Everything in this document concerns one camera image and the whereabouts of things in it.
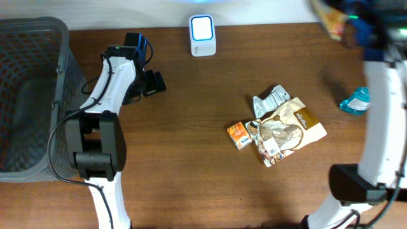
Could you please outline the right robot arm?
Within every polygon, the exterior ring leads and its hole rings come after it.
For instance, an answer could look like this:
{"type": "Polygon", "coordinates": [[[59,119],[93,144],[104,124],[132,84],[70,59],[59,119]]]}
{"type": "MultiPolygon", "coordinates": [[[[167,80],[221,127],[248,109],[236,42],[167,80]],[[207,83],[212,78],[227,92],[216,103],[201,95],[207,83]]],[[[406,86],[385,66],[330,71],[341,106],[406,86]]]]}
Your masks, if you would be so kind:
{"type": "Polygon", "coordinates": [[[357,164],[329,170],[330,193],[306,215],[301,228],[360,228],[361,214],[406,200],[406,2],[311,1],[323,26],[329,13],[342,13],[364,48],[370,95],[366,143],[357,164]]]}

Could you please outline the silver foil snack packet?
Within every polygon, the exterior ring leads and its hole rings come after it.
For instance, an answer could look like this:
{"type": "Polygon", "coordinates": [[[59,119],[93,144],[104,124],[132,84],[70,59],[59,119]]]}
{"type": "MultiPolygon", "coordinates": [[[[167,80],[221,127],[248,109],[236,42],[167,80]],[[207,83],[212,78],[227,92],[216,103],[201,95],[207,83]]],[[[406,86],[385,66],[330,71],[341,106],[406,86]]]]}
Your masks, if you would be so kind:
{"type": "Polygon", "coordinates": [[[275,111],[288,100],[290,100],[290,95],[281,85],[275,86],[265,99],[254,96],[253,108],[255,117],[262,118],[268,112],[275,111]]]}

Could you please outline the small orange snack packet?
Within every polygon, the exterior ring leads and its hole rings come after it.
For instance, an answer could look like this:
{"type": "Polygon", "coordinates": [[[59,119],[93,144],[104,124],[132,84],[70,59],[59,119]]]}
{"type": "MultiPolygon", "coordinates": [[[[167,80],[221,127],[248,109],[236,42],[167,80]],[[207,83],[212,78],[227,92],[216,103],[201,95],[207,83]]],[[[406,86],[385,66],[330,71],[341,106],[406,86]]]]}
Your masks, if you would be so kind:
{"type": "Polygon", "coordinates": [[[252,143],[252,138],[242,122],[238,122],[226,129],[238,150],[252,143]]]}

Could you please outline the beige PanTree snack pouch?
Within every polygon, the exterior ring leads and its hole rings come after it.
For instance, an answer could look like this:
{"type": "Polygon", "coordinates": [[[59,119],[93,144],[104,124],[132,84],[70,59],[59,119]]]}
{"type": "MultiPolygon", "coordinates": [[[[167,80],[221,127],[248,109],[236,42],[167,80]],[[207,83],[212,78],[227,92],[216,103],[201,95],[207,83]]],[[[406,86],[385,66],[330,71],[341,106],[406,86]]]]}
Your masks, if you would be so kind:
{"type": "Polygon", "coordinates": [[[270,117],[247,122],[245,128],[267,167],[327,135],[318,117],[297,97],[270,117]]]}

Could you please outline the white barcode scanner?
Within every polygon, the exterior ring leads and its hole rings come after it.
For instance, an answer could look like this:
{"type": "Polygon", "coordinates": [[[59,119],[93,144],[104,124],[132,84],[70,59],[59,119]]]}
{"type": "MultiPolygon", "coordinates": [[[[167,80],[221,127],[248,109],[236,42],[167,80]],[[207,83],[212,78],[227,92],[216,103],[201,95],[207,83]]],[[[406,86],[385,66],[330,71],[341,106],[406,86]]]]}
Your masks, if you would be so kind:
{"type": "Polygon", "coordinates": [[[191,54],[207,57],[216,53],[214,20],[210,15],[193,15],[189,19],[191,54]]]}

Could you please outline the grey plastic mesh basket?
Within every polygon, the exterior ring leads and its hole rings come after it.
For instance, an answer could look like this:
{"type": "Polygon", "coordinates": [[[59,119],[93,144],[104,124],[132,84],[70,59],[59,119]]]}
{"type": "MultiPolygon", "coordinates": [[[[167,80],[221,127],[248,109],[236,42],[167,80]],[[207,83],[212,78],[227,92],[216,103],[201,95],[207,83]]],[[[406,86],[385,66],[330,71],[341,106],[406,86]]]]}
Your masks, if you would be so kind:
{"type": "Polygon", "coordinates": [[[54,17],[1,21],[1,181],[55,180],[47,160],[52,128],[87,99],[69,47],[69,30],[54,17]]]}

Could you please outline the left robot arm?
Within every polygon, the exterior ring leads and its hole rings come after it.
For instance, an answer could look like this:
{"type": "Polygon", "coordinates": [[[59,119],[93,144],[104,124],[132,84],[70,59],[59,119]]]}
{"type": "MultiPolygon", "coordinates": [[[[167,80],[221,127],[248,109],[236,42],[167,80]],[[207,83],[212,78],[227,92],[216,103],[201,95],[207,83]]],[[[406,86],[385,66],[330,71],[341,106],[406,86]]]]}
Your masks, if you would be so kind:
{"type": "Polygon", "coordinates": [[[166,91],[161,73],[145,69],[152,51],[136,32],[128,32],[123,45],[109,46],[88,99],[62,121],[69,163],[92,193],[99,228],[132,227],[121,187],[127,145],[118,116],[122,106],[166,91]]]}

